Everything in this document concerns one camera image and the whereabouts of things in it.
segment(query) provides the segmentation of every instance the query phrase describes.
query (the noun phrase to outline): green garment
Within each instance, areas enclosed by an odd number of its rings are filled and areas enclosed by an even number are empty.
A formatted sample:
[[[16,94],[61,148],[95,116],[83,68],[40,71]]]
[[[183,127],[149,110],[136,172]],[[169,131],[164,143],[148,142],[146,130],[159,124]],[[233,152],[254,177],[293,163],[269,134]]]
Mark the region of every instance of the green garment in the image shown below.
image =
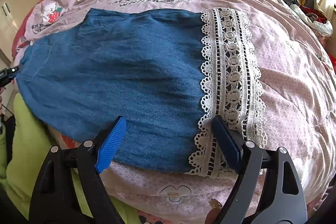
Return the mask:
[[[16,128],[13,157],[7,166],[6,130],[0,135],[0,183],[16,208],[28,219],[29,204],[37,175],[49,149],[55,145],[45,127],[29,110],[20,94],[14,99]],[[82,213],[91,216],[79,176],[72,172],[73,184]],[[126,224],[140,224],[137,210],[114,197],[111,200]]]

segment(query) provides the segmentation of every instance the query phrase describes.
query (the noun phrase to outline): cabinet handle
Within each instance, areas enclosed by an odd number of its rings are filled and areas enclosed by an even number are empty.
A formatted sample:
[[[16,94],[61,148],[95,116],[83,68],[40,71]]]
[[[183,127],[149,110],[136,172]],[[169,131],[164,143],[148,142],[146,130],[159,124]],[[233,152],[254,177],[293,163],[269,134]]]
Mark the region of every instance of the cabinet handle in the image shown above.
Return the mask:
[[[3,12],[5,13],[5,16],[7,16],[7,13],[6,13],[5,8],[3,7],[3,5],[1,5],[1,8],[2,8]]]
[[[8,5],[7,5],[6,2],[5,2],[5,5],[6,5],[6,8],[7,8],[7,11],[10,13],[11,11],[9,10]]]

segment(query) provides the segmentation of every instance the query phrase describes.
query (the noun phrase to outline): lace hem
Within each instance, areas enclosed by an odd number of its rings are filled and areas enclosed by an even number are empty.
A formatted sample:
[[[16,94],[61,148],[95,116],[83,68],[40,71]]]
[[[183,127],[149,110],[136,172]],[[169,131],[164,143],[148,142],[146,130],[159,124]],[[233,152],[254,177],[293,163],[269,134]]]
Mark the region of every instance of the lace hem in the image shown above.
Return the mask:
[[[237,130],[245,140],[259,147],[267,144],[263,131],[265,104],[260,99],[263,87],[254,55],[254,46],[245,13],[229,8],[203,10],[200,85],[205,93],[201,106],[205,114],[199,120],[201,132],[194,138],[197,151],[189,157],[193,169],[187,174],[212,178],[235,177],[211,132],[211,121],[221,115],[229,128]]]

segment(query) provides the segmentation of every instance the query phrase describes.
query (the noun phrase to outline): bed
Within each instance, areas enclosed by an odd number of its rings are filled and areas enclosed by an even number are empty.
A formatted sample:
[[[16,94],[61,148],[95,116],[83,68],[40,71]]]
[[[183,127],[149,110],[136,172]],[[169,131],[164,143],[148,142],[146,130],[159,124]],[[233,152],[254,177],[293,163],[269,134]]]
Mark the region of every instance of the bed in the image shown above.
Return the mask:
[[[43,0],[27,17],[24,36],[13,44],[14,65],[19,64],[29,44],[76,26],[91,8],[123,13],[153,9],[199,13],[214,7],[233,9],[246,19],[244,39],[254,83],[249,104],[255,105],[249,118],[258,128],[248,138],[267,149],[287,148],[308,208],[314,207],[335,175],[336,77],[314,33],[282,0]],[[48,128],[61,148],[79,144],[53,126]],[[195,153],[198,141],[195,138]],[[173,223],[203,223],[210,210],[208,201],[214,198],[224,203],[236,175],[221,167],[194,175],[197,167],[190,158],[189,163],[188,174],[178,174],[114,161],[101,178],[108,194],[138,210]],[[260,175],[249,213],[258,205],[263,180],[264,174]]]

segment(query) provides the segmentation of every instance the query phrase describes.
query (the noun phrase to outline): denim fabric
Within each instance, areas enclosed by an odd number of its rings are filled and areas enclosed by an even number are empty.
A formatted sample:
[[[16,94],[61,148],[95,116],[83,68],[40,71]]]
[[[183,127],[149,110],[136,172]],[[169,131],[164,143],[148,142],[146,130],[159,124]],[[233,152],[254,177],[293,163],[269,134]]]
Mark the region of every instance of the denim fabric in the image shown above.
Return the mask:
[[[122,115],[127,133],[114,160],[189,171],[204,115],[200,16],[91,9],[79,25],[26,50],[16,76],[20,92],[38,118],[80,142]]]

